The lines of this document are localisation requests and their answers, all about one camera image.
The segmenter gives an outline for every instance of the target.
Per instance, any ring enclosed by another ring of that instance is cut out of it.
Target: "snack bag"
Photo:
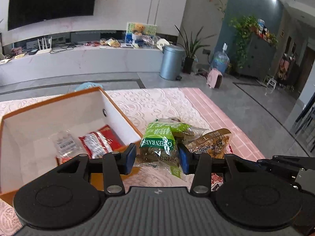
[[[58,164],[62,164],[78,154],[85,153],[79,146],[75,138],[70,134],[70,131],[61,131],[50,137],[57,149]]]
[[[140,143],[140,154],[136,157],[138,164],[159,166],[185,180],[174,136],[196,138],[191,128],[189,124],[169,119],[150,123]]]
[[[212,158],[222,159],[226,148],[230,148],[228,142],[231,138],[232,133],[228,129],[219,129],[209,132],[185,146],[191,153],[207,153]]]
[[[177,118],[158,119],[157,121],[171,123],[174,125],[174,127],[176,127],[178,123],[185,124],[180,122]],[[189,124],[185,124],[185,129],[183,131],[172,130],[172,134],[176,140],[179,140],[186,144],[201,137],[205,131],[207,131],[207,129],[197,128]]]
[[[83,137],[79,137],[79,139],[91,159],[102,158],[104,154],[111,153],[122,147],[122,144],[108,125],[105,125],[98,131],[92,131]]]
[[[107,40],[107,44],[109,46],[115,47],[115,48],[119,48],[120,47],[120,43],[114,38],[111,38],[111,39]]]

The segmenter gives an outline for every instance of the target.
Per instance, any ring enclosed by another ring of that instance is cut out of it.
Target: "circular pad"
[[[60,173],[26,184],[16,193],[13,204],[22,223],[64,229],[89,219],[99,208],[100,196],[84,179]]]
[[[215,202],[232,221],[258,230],[289,225],[301,210],[299,191],[268,173],[244,173],[225,182]]]
[[[313,226],[315,221],[315,198],[311,194],[300,193],[302,197],[302,210],[294,224],[297,226]]]

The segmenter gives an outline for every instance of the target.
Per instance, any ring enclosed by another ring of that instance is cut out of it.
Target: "teddy bear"
[[[135,35],[142,35],[142,32],[144,31],[145,29],[145,26],[142,25],[142,24],[139,24],[139,23],[136,23],[134,25],[134,28],[132,29],[132,32],[135,34]]]

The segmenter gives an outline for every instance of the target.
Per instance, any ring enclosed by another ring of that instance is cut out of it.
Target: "lace tablecloth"
[[[200,128],[227,128],[233,133],[230,144],[234,154],[253,161],[264,158],[251,140],[199,89],[137,89],[107,93],[142,134],[156,118],[177,117]],[[55,96],[0,102],[0,117],[52,97]],[[131,185],[189,188],[192,180],[193,175],[188,175],[184,181],[154,168],[141,168],[137,174],[127,177],[123,182],[128,190]],[[13,208],[0,200],[0,236],[13,235],[20,227]]]

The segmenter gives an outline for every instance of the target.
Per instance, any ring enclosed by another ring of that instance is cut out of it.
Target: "green raisin package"
[[[205,131],[206,129],[169,119],[151,122],[141,140],[136,165],[159,167],[185,180],[175,139],[189,143],[202,136]]]

